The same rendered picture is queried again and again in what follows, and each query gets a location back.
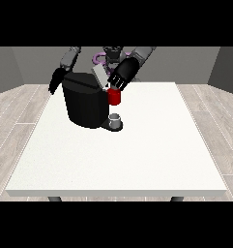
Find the red pod holder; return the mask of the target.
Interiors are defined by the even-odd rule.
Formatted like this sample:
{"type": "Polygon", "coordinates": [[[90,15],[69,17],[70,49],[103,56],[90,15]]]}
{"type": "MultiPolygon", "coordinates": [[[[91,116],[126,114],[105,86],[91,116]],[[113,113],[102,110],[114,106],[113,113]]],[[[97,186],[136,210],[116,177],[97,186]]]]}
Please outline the red pod holder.
{"type": "Polygon", "coordinates": [[[107,90],[108,103],[112,106],[117,106],[121,103],[121,90],[109,88],[107,90]]]}

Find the pale grey machine lid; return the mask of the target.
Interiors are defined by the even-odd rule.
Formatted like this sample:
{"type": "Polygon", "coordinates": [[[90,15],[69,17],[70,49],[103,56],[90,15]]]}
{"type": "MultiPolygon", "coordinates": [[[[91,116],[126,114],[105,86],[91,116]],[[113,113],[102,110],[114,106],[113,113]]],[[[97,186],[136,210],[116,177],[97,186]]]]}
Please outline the pale grey machine lid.
{"type": "Polygon", "coordinates": [[[108,75],[106,74],[102,64],[98,64],[92,68],[92,73],[95,76],[100,88],[105,88],[108,84],[108,75]]]}

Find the black coffee machine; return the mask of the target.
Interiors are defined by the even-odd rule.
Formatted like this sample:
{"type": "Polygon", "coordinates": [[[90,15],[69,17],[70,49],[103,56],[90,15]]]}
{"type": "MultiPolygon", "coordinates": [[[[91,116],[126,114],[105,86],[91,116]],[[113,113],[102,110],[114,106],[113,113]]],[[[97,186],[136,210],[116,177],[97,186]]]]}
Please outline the black coffee machine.
{"type": "Polygon", "coordinates": [[[62,82],[69,119],[74,124],[90,129],[105,128],[111,132],[123,129],[109,126],[109,107],[107,90],[100,88],[96,78],[87,73],[67,73],[62,82]]]}

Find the small grey cup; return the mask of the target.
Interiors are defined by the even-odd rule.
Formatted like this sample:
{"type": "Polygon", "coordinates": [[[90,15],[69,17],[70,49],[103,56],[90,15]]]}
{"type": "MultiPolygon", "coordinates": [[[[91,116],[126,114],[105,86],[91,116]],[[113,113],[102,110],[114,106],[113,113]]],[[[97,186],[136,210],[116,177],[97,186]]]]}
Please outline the small grey cup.
{"type": "Polygon", "coordinates": [[[116,129],[116,128],[120,127],[120,125],[121,125],[121,117],[120,117],[120,115],[118,113],[111,113],[108,116],[108,119],[109,119],[109,126],[112,129],[116,129]]]}

